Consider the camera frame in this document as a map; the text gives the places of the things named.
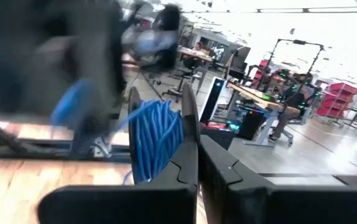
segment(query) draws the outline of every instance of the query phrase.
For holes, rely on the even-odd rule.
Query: red shelving unit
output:
[[[334,83],[324,92],[325,99],[320,103],[316,114],[330,119],[344,119],[344,112],[348,110],[348,104],[357,95],[357,87],[347,83]]]

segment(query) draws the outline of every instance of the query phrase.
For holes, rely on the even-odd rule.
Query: metal rack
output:
[[[335,85],[341,85],[341,88],[334,89]],[[318,109],[315,111],[315,115],[322,119],[322,123],[339,124],[340,128],[344,125],[352,126],[352,122],[345,123],[341,121],[352,121],[344,116],[344,112],[349,110],[349,103],[353,101],[353,97],[357,95],[357,89],[355,87],[348,88],[346,83],[334,83],[327,86],[328,91],[323,92],[322,100]]]

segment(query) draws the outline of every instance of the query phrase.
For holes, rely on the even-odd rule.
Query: man in dark shirt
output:
[[[303,82],[305,79],[312,80],[311,74],[302,74],[300,75],[300,82]],[[297,108],[300,104],[304,102],[305,99],[309,98],[313,90],[306,85],[303,85],[302,89],[297,93],[298,89],[291,89],[288,88],[284,92],[284,100],[288,106]],[[274,132],[270,134],[269,141],[276,142],[280,137],[282,132],[284,132],[285,126],[287,125],[288,121],[293,118],[298,117],[298,113],[292,113],[290,111],[284,111],[278,116],[278,125],[275,128]]]

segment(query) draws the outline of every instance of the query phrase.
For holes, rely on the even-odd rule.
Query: concrete floor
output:
[[[143,100],[158,99],[143,76],[139,75],[135,79],[136,75],[136,72],[127,72],[128,84],[133,82],[131,86],[139,90]],[[202,108],[214,75],[218,74],[207,73],[196,96],[198,111]],[[162,76],[161,81],[161,85],[155,85],[159,93],[179,84],[179,80],[167,75]],[[196,89],[197,85],[195,81],[193,89]],[[226,92],[220,102],[228,102],[229,97],[230,92]],[[177,104],[173,100],[171,108],[179,110],[180,104],[181,101]],[[121,117],[126,115],[127,111],[123,109]],[[276,184],[343,185],[332,175],[357,175],[357,129],[347,126],[339,129],[334,124],[322,125],[310,119],[303,126],[287,126],[286,130],[294,135],[291,147],[287,146],[284,136],[278,140],[275,148],[245,146],[242,139],[234,139],[229,152],[255,172],[273,175],[267,179]]]

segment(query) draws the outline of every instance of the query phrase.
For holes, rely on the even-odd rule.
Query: cable spool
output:
[[[139,110],[154,110],[153,112],[145,111],[145,116],[140,116],[129,122],[130,153],[135,184],[150,181],[157,176],[174,157],[176,151],[180,148],[181,143],[186,141],[200,142],[195,97],[192,89],[187,83],[184,84],[183,87],[181,115],[179,115],[180,112],[173,112],[171,110],[168,112],[165,108],[168,105],[169,101],[163,103],[158,101],[141,101],[137,89],[135,87],[130,89],[128,106],[129,115],[133,114],[136,110],[137,112]],[[152,124],[152,122],[155,122],[152,117],[163,117],[161,114],[155,114],[159,113],[157,111],[158,106],[162,107],[164,113],[169,113],[170,119],[160,120],[156,126],[155,123]],[[143,126],[145,123],[149,123],[153,126],[145,127]],[[155,133],[158,131],[164,133],[155,136]]]

